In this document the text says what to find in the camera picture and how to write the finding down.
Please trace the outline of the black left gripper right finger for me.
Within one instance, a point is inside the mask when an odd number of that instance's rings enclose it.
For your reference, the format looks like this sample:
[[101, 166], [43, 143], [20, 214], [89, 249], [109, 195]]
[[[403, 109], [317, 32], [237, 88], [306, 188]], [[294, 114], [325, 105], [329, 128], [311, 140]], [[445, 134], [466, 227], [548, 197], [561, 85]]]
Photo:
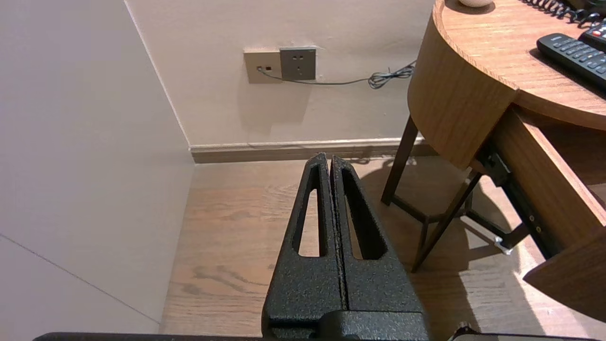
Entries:
[[346, 309], [422, 313], [423, 306], [407, 271], [353, 166], [333, 157], [330, 184]]

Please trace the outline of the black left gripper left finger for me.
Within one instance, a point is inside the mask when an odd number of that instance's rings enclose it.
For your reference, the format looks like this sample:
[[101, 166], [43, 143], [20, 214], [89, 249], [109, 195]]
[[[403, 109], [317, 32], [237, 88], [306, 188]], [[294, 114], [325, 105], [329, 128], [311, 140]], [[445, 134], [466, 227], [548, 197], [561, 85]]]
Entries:
[[[316, 192], [318, 257], [299, 254], [311, 192]], [[336, 231], [329, 166], [325, 153], [311, 157], [294, 200], [262, 309], [265, 338], [318, 338], [320, 320], [344, 302], [340, 235]]]

